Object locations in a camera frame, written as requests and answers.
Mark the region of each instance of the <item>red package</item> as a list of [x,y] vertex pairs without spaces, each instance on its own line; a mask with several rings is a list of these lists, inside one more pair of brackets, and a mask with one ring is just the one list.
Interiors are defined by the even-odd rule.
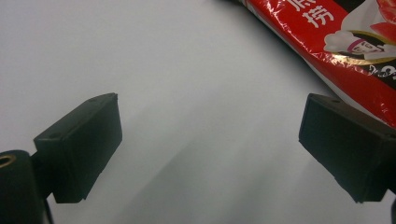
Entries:
[[345,101],[396,127],[396,0],[240,0]]

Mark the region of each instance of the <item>white background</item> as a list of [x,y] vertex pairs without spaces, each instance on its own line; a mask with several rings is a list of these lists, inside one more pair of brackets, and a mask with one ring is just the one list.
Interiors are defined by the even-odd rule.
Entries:
[[88,98],[119,94],[123,141],[57,224],[389,224],[298,142],[333,93],[244,7],[220,0],[0,1],[0,151]]

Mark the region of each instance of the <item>red snack wrapper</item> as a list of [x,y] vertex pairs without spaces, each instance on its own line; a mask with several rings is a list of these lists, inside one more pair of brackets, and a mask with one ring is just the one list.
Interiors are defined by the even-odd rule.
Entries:
[[396,128],[396,0],[240,1],[340,97]]

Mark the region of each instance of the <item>white surface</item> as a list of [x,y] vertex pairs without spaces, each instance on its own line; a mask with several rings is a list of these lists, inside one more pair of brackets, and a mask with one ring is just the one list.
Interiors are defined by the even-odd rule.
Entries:
[[119,94],[123,142],[57,224],[389,224],[299,144],[321,80],[227,1],[0,1],[0,150],[88,98]]

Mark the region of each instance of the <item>plastic packaging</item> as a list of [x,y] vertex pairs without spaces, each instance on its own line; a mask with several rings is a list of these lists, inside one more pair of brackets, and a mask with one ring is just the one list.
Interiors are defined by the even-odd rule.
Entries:
[[341,97],[396,128],[396,0],[240,0]]

